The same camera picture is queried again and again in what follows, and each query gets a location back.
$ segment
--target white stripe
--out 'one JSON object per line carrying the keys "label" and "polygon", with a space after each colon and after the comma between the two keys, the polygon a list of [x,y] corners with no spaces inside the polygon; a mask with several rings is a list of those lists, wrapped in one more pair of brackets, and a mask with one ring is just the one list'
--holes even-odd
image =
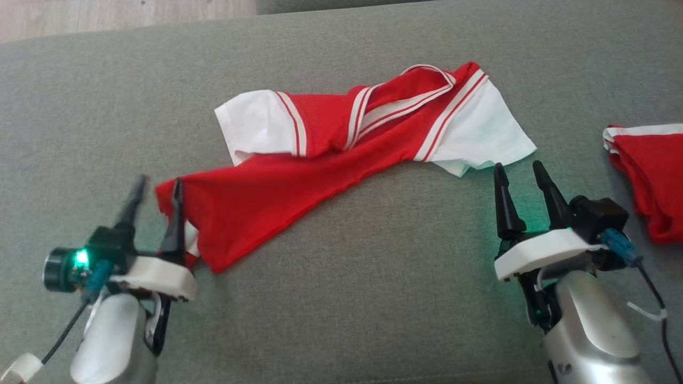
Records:
{"label": "white stripe", "polygon": [[[472,89],[472,87],[474,87],[474,85],[479,81],[479,79],[482,77],[482,75],[484,75],[484,78],[477,85],[477,88],[481,87],[486,82],[486,80],[488,79],[488,76],[486,76],[484,74],[484,71],[478,70],[469,78],[469,80],[465,83],[464,87],[462,87],[462,89],[455,95],[455,97],[453,97],[453,100],[451,100],[451,102],[448,103],[448,106],[446,106],[446,109],[444,109],[443,112],[441,112],[441,114],[438,116],[436,121],[433,123],[432,128],[430,128],[430,131],[427,134],[425,141],[422,143],[422,146],[420,147],[419,151],[417,151],[417,154],[415,155],[415,159],[414,159],[415,161],[427,160],[426,159],[427,153],[429,152],[429,149],[432,147],[432,143],[434,143],[435,140],[436,140],[436,143],[434,143],[434,148],[432,149],[432,152],[430,153],[430,157],[436,152],[436,148],[438,147],[438,143],[441,140],[443,133],[446,131],[445,125],[448,124],[448,121],[446,121],[446,118],[449,118],[449,120],[450,120],[458,113],[457,111],[455,111],[451,114],[451,112],[454,110],[454,108],[456,108],[456,106],[458,106],[458,103],[460,103],[460,101],[463,101],[467,92],[469,92]],[[476,92],[476,90],[473,90],[472,92],[470,92],[470,94],[467,96],[467,99],[469,100],[470,98],[472,98],[472,95],[474,95],[475,92]],[[466,104],[466,100],[463,101],[462,103],[460,103],[460,105],[458,106],[458,110],[462,109],[465,106],[465,104]],[[444,129],[442,129],[441,132],[439,132],[439,128],[442,125],[444,125]]]}
{"label": "white stripe", "polygon": [[357,121],[357,122],[356,122],[356,125],[357,125],[357,126],[356,126],[356,128],[354,129],[354,132],[356,133],[356,135],[354,136],[353,141],[351,141],[351,146],[352,146],[352,147],[353,147],[353,145],[358,141],[359,136],[360,136],[360,134],[361,134],[361,127],[362,127],[362,124],[363,124],[363,118],[365,117],[365,108],[367,107],[367,104],[370,102],[370,96],[372,95],[372,91],[374,91],[375,88],[379,87],[380,85],[381,85],[381,84],[378,84],[378,85],[375,85],[375,86],[370,87],[370,88],[367,90],[367,97],[365,97],[365,101],[363,101],[363,102],[361,103],[361,112],[360,112],[360,114],[359,114],[359,116],[361,116],[361,119],[360,119],[360,121]]}
{"label": "white stripe", "polygon": [[[444,85],[443,87],[427,92],[425,94],[420,94],[411,98],[406,98],[404,100],[399,100],[396,102],[390,102],[386,105],[383,105],[381,107],[377,107],[370,111],[365,117],[363,118],[363,124],[361,125],[361,134],[359,135],[359,139],[361,139],[363,136],[367,135],[368,133],[372,132],[375,128],[378,128],[379,126],[382,126],[382,124],[390,122],[394,119],[398,119],[401,116],[407,115],[416,109],[419,109],[423,105],[427,104],[428,102],[434,100],[435,98],[438,98],[439,96],[447,93],[453,88],[452,85]],[[404,111],[401,111],[400,113],[396,113],[391,115],[392,113],[395,113],[396,111],[400,111],[401,109],[405,108]]]}
{"label": "white stripe", "polygon": [[297,133],[299,136],[299,141],[298,141],[298,146],[299,146],[299,153],[298,155],[301,157],[306,157],[306,128],[303,125],[303,120],[301,120],[301,115],[299,115],[299,112],[296,110],[296,107],[294,106],[294,103],[292,102],[292,99],[287,96],[286,93],[284,92],[277,92],[280,97],[282,97],[282,100],[285,101],[285,104],[287,107],[290,109],[290,112],[292,112],[292,116],[294,117],[294,122],[296,123],[296,129]]}
{"label": "white stripe", "polygon": [[344,146],[345,150],[348,150],[351,148],[351,144],[353,144],[353,139],[354,139],[354,131],[356,129],[356,116],[358,116],[358,108],[361,106],[361,100],[363,100],[363,96],[370,91],[370,88],[367,87],[356,95],[355,100],[353,100],[353,106],[351,107],[351,116],[349,116],[348,119],[348,136],[346,138],[346,145]]}
{"label": "white stripe", "polygon": [[414,69],[417,69],[417,68],[424,68],[424,69],[426,69],[426,70],[431,70],[431,71],[433,71],[433,72],[439,72],[439,73],[441,73],[441,74],[443,75],[444,79],[446,79],[446,81],[448,81],[451,85],[455,85],[455,84],[456,84],[456,78],[453,77],[452,74],[443,72],[442,70],[438,69],[437,67],[431,66],[431,65],[429,65],[429,64],[416,64],[416,65],[414,65],[414,66],[410,66],[410,67],[408,67],[408,69],[406,69],[405,71],[401,72],[401,74],[406,74],[407,72],[409,72],[409,71],[411,71],[411,70],[414,70]]}
{"label": "white stripe", "polygon": [[[363,123],[360,128],[360,134],[358,135],[357,139],[353,141],[353,145],[360,140],[363,136],[367,135],[368,133],[372,132],[375,128],[378,128],[384,123],[390,122],[393,119],[400,118],[401,116],[405,116],[416,109],[419,109],[426,103],[434,100],[435,98],[438,98],[439,96],[447,93],[449,90],[451,90],[455,84],[456,80],[453,77],[453,75],[442,71],[441,69],[435,67],[435,66],[430,66],[427,64],[418,64],[415,66],[411,66],[410,68],[406,69],[403,71],[402,74],[406,74],[407,72],[413,70],[413,69],[426,69],[426,70],[431,70],[432,72],[438,72],[441,73],[443,76],[444,80],[446,80],[447,85],[444,85],[443,87],[425,92],[423,94],[419,94],[416,96],[413,96],[411,98],[406,98],[403,100],[395,101],[395,102],[390,102],[385,105],[382,105],[381,107],[377,107],[370,111],[367,115],[363,116]],[[400,111],[401,109],[406,109],[405,111],[401,111],[401,113],[397,113],[395,115],[389,116],[392,113],[395,113],[396,111]]]}
{"label": "white stripe", "polygon": [[619,150],[612,145],[614,136],[672,135],[674,133],[683,133],[683,124],[646,125],[632,128],[611,126],[602,132],[603,146],[610,153],[619,154]]}

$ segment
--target folded red cloth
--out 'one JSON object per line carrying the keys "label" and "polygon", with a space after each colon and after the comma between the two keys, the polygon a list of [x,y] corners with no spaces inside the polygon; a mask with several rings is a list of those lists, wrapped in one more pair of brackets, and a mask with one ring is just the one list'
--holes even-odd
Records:
{"label": "folded red cloth", "polygon": [[[344,95],[246,92],[216,116],[235,167],[182,178],[188,251],[214,272],[400,161],[462,176],[536,149],[476,63],[413,66]],[[172,180],[156,188],[166,215],[172,190]]]}
{"label": "folded red cloth", "polygon": [[683,124],[610,125],[602,136],[612,164],[631,181],[652,242],[683,241]]}

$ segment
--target zip tie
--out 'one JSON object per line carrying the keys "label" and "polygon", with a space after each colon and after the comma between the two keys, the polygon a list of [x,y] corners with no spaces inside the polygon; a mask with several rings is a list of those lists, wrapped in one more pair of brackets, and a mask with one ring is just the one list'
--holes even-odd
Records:
{"label": "zip tie", "polygon": [[626,305],[628,305],[632,309],[640,312],[641,315],[645,316],[646,318],[649,318],[650,320],[662,321],[662,320],[667,318],[667,310],[660,310],[659,315],[653,315],[649,312],[646,312],[644,309],[640,308],[638,305],[631,303],[630,301],[628,303],[626,303]]}

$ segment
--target cable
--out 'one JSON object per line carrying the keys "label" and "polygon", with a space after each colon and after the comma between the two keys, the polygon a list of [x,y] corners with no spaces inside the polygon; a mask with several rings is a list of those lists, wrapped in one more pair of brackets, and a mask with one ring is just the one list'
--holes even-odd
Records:
{"label": "cable", "polygon": [[48,360],[50,360],[52,355],[54,355],[55,352],[57,352],[57,349],[59,349],[59,347],[61,346],[61,343],[64,342],[64,339],[66,339],[66,336],[71,331],[71,328],[73,328],[74,324],[76,324],[76,320],[78,320],[79,317],[81,317],[81,314],[83,313],[83,311],[85,311],[85,308],[87,307],[87,305],[88,305],[88,302],[84,301],[81,304],[81,306],[78,308],[78,310],[76,311],[74,316],[71,318],[71,321],[66,325],[66,328],[61,333],[59,339],[57,339],[57,342],[55,343],[55,345],[53,345],[52,349],[47,353],[47,355],[45,355],[45,357],[43,357],[43,360],[41,360],[43,365],[47,364]]}
{"label": "cable", "polygon": [[[643,276],[643,279],[645,279],[647,286],[650,287],[650,290],[652,291],[652,294],[654,294],[655,299],[657,299],[657,303],[659,304],[659,308],[662,311],[666,310],[666,307],[664,306],[664,301],[662,300],[662,297],[659,295],[657,288],[654,287],[654,284],[652,283],[650,276],[647,275],[647,272],[645,272],[645,268],[643,268],[643,265],[638,261],[636,264],[636,267],[638,268],[638,271],[640,271],[641,275]],[[676,366],[676,362],[673,360],[673,355],[671,354],[671,349],[669,348],[669,341],[667,339],[667,318],[665,318],[665,317],[662,319],[662,344],[664,345],[664,352],[667,354],[667,359],[669,360],[669,364],[671,364],[671,368],[673,369],[673,374],[676,376],[676,381],[679,384],[683,384],[683,378],[681,377],[681,372],[678,370],[678,367]]]}

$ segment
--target gray fabric surface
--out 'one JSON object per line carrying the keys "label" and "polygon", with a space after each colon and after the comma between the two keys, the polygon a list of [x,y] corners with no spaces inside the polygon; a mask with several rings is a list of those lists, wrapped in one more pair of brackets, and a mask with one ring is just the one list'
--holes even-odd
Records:
{"label": "gray fabric surface", "polygon": [[278,14],[336,8],[369,7],[371,5],[414,3],[427,0],[256,0],[258,14]]}
{"label": "gray fabric surface", "polygon": [[[683,121],[683,5],[668,0],[461,0],[262,16],[0,46],[0,362],[42,355],[78,306],[46,292],[52,247],[109,223],[136,174],[229,165],[213,109],[239,92],[345,92],[417,63],[478,61],[539,150],[508,167],[530,228],[546,225],[531,161],[567,197],[630,207],[601,131]],[[139,217],[152,249],[164,220]],[[683,359],[683,248],[628,233],[669,304]],[[548,383],[541,331],[495,279],[492,172],[406,163],[322,204],[225,273],[197,271],[159,383]],[[634,271],[600,280],[657,383],[672,383]],[[83,321],[76,327],[83,328]],[[72,335],[36,383],[68,382]]]}

